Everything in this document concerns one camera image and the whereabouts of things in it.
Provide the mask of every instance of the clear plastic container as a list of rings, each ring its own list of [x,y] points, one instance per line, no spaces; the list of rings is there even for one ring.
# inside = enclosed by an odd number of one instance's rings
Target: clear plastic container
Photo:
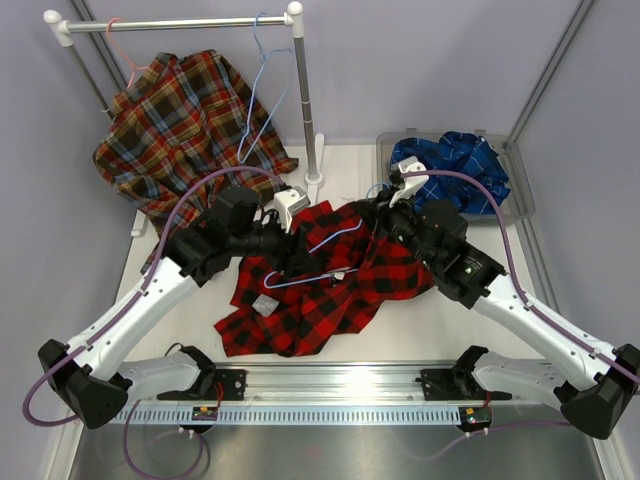
[[[415,137],[438,142],[445,132],[419,132],[415,129],[407,129],[404,132],[383,133],[376,140],[376,153],[378,158],[378,181],[389,180],[389,164],[393,147],[400,140]],[[509,224],[513,224],[523,218],[533,215],[535,206],[531,187],[527,180],[527,173],[522,164],[522,157],[518,145],[506,135],[490,135],[476,131],[476,135],[482,135],[498,154],[498,160],[509,176],[507,187],[511,189],[509,196],[500,205],[500,211]],[[496,222],[495,215],[463,215],[470,223]]]

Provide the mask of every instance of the hanging shirt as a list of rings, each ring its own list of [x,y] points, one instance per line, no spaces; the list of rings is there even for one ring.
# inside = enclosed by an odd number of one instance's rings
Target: hanging shirt
[[[355,202],[335,212],[329,202],[323,202],[296,215],[294,228],[307,232],[310,250],[331,234],[357,226],[361,218]],[[264,286],[265,277],[273,271],[269,262],[263,257],[242,260],[231,300],[238,310],[215,325],[227,356],[316,354],[332,335],[360,332],[385,300],[413,298],[433,285],[431,273],[405,247],[375,235],[366,222],[313,255],[324,265],[323,272],[358,270],[344,274],[342,280],[337,274],[336,278],[269,289]],[[285,280],[276,274],[268,284],[281,282]]]
[[[483,137],[471,133],[447,132],[438,143],[423,138],[405,138],[393,147],[391,165],[415,156],[427,170],[464,173],[484,185],[498,205],[509,195],[509,177],[498,161],[498,154]],[[432,176],[416,192],[416,210],[425,202],[446,198],[461,213],[493,214],[487,198],[470,183],[453,177]]]
[[[236,155],[250,98],[249,86],[219,53],[207,50],[182,59],[160,53],[131,88],[114,98],[110,133],[93,156],[96,168],[160,233],[191,185],[239,165]],[[267,117],[256,99],[243,156]],[[278,175],[293,171],[298,161],[287,156],[270,124],[245,165]],[[257,173],[218,177],[185,202],[172,230],[187,227],[230,183],[255,190],[262,203],[279,188]]]

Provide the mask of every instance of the white metal rack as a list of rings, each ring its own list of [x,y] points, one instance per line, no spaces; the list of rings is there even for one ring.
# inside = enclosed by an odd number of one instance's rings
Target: white metal rack
[[[300,85],[300,98],[302,101],[302,123],[304,128],[304,140],[307,153],[308,171],[305,175],[307,194],[312,204],[315,204],[318,190],[324,184],[324,176],[321,172],[322,153],[324,150],[324,135],[315,134],[311,115],[311,99],[309,96],[309,77],[307,73],[307,61],[304,48],[304,24],[302,20],[303,7],[300,2],[291,2],[287,11],[279,17],[259,18],[197,18],[186,20],[145,20],[136,22],[117,22],[109,27],[109,31],[132,32],[146,30],[178,30],[195,28],[227,28],[227,27],[252,27],[259,26],[287,26],[291,27],[293,44],[298,70],[298,83]],[[44,21],[49,24],[60,45],[69,50],[73,59],[78,64],[80,71],[86,78],[95,93],[102,109],[109,118],[113,118],[107,101],[94,80],[84,60],[76,49],[72,35],[76,33],[106,32],[107,23],[104,22],[70,22],[63,20],[60,13],[55,10],[44,12]]]

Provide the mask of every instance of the purple cable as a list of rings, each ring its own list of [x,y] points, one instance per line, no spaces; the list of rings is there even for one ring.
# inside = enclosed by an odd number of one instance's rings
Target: purple cable
[[[515,427],[526,427],[526,426],[530,426],[530,427],[532,427],[532,426],[537,426],[537,427],[569,427],[569,426],[571,426],[571,424],[570,423],[566,423],[566,422],[553,422],[553,421],[550,421],[550,422],[546,422],[546,421],[545,422],[543,422],[543,421],[524,421],[524,422],[509,423],[507,425],[501,425],[499,427],[491,427],[488,431],[489,432],[500,432],[500,431],[509,430],[509,429],[515,428]],[[439,452],[434,453],[433,455],[429,455],[427,457],[423,457],[421,455],[417,455],[417,454],[411,452],[407,447],[405,447],[393,430],[391,430],[391,433],[393,434],[393,436],[394,436],[394,438],[396,440],[396,444],[398,445],[400,450],[402,450],[402,452],[407,457],[409,457],[411,460],[414,460],[416,462],[433,462],[435,460],[438,460],[438,459],[442,458],[444,455],[446,455],[449,452],[449,450],[451,450],[453,447],[458,445],[460,442],[463,442],[464,440],[467,440],[468,438],[484,437],[485,436],[483,431],[472,433],[468,437],[466,435],[463,435],[462,437],[458,437],[458,438],[452,440],[451,442],[449,442]]]
[[[160,236],[160,242],[158,242],[158,248],[156,249],[155,256],[153,257],[153,261],[151,262],[151,266],[147,271],[147,276],[145,277],[144,282],[142,282],[142,287],[140,288],[140,290],[144,291],[153,280],[153,275],[155,274],[158,268],[158,265],[160,263],[160,258],[162,257],[162,251],[164,250],[164,246],[167,243],[167,238],[169,237],[169,230],[171,229],[171,225],[173,224],[173,221],[175,220],[176,215],[178,214],[178,210],[180,210],[180,207],[182,207],[182,205],[184,205],[184,203],[189,199],[189,197],[193,195],[196,192],[196,190],[198,190],[202,185],[204,185],[205,183],[207,183],[208,181],[216,177],[219,177],[220,175],[225,175],[227,173],[232,173],[232,172],[261,173],[278,183],[284,183],[279,177],[277,177],[272,172],[269,172],[262,168],[249,167],[244,165],[239,167],[223,168],[222,170],[218,170],[217,172],[210,173],[206,177],[196,182],[187,191],[187,193],[185,193],[180,198],[180,200],[178,200],[178,203],[176,203],[176,206],[173,207],[173,210],[169,214],[169,217],[167,218],[167,222],[164,226],[164,229],[162,230],[162,235]],[[100,328],[96,333],[94,333],[87,340],[87,344],[89,345],[93,344],[96,340],[98,340],[105,333],[107,333],[116,323],[118,323],[120,319],[124,317],[127,314],[127,312],[129,312],[129,310],[131,310],[131,307],[133,307],[135,303],[138,301],[138,299],[140,299],[140,297],[142,296],[142,294],[140,293],[140,290],[138,290],[131,297],[131,299],[129,299],[129,301],[124,305],[124,307],[122,307],[122,309],[118,313],[116,313],[111,320],[109,320],[106,324],[104,324],[102,328]],[[57,427],[57,426],[72,422],[73,420],[78,418],[77,415],[73,415],[71,417],[63,418],[61,420],[54,420],[54,421],[40,420],[34,417],[33,414],[31,413],[31,401],[33,400],[33,397],[38,391],[38,389],[45,382],[47,382],[50,378],[53,377],[53,375],[56,374],[56,372],[58,372],[61,368],[63,368],[65,365],[67,365],[69,362],[71,362],[74,358],[76,358],[78,355],[80,355],[84,351],[85,351],[85,347],[76,348],[74,351],[69,353],[64,360],[55,364],[51,369],[49,369],[49,371],[47,371],[44,375],[42,375],[29,389],[29,391],[27,392],[27,395],[24,398],[24,401],[22,402],[22,415],[24,415],[24,418],[29,423],[36,425],[38,427]]]
[[[122,434],[122,452],[124,453],[124,459],[127,462],[127,465],[129,465],[129,468],[131,468],[131,470],[133,470],[133,472],[136,473],[138,476],[140,476],[142,478],[148,478],[148,479],[151,479],[151,480],[180,480],[180,479],[184,479],[184,478],[188,477],[189,475],[191,475],[194,472],[194,470],[196,468],[198,468],[198,465],[200,464],[200,460],[202,460],[202,454],[204,453],[204,449],[206,448],[206,444],[204,443],[204,439],[200,435],[197,435],[197,434],[196,434],[196,437],[200,441],[200,449],[198,450],[198,456],[196,457],[195,461],[193,462],[193,465],[191,465],[187,470],[185,470],[183,473],[181,473],[178,476],[175,476],[175,477],[156,477],[154,475],[149,475],[148,473],[140,470],[138,468],[138,466],[135,463],[133,463],[133,459],[131,458],[131,455],[129,455],[129,444],[128,444],[129,425],[131,423],[131,419],[133,418],[133,412],[135,412],[135,410],[136,410],[136,408],[138,408],[139,404],[140,404],[140,400],[138,400],[136,403],[133,404],[133,407],[131,408],[131,411],[129,412],[129,415],[127,415],[127,420],[124,423],[124,432]]]
[[[516,289],[516,292],[518,293],[518,296],[520,297],[522,302],[525,305],[528,304],[529,303],[529,299],[527,298],[527,294],[525,293],[524,289],[520,285],[520,280],[518,280],[518,274],[516,273],[515,262],[513,261],[513,253],[511,252],[511,244],[509,243],[509,236],[507,235],[507,227],[506,227],[505,222],[504,222],[504,217],[502,216],[502,212],[500,211],[500,207],[498,206],[497,202],[495,201],[495,199],[493,198],[491,193],[489,193],[489,190],[487,190],[484,187],[484,185],[482,185],[480,182],[478,182],[475,178],[472,178],[472,177],[470,177],[468,175],[465,175],[464,173],[449,172],[449,171],[446,171],[446,170],[427,170],[426,172],[411,172],[411,173],[403,174],[402,177],[403,178],[421,177],[423,175],[433,175],[433,176],[460,178],[460,179],[465,180],[465,181],[469,182],[470,184],[472,184],[474,187],[476,187],[478,190],[480,190],[485,197],[487,197],[487,200],[489,201],[489,203],[493,207],[493,211],[495,212],[496,217],[498,217],[498,223],[500,224],[500,232],[502,233],[502,241],[504,242],[504,249],[505,249],[506,254],[507,254],[507,264],[509,265],[509,271],[511,273],[511,281],[513,282],[513,286]],[[579,347],[581,347],[584,350],[586,350],[587,352],[589,352],[589,355],[593,355],[596,358],[598,358],[599,360],[602,360],[607,365],[609,365],[610,367],[616,369],[618,372],[623,374],[625,377],[627,377],[629,380],[631,380],[635,384],[640,384],[640,377],[635,375],[633,372],[630,372],[629,370],[627,370],[623,366],[617,364],[615,361],[611,360],[609,357],[607,357],[607,356],[603,355],[602,353],[596,351],[596,349],[591,347],[591,345],[589,345],[587,342],[583,341],[580,337],[575,336],[570,331],[565,329],[563,326],[561,326],[561,325],[557,324],[556,322],[554,322],[552,318],[547,316],[544,312],[542,312],[540,309],[538,309],[535,305],[531,305],[529,307],[529,309],[533,313],[535,313],[536,316],[540,320],[542,320],[544,323],[549,325],[556,332],[560,333],[565,338],[571,340],[573,343],[575,343]]]

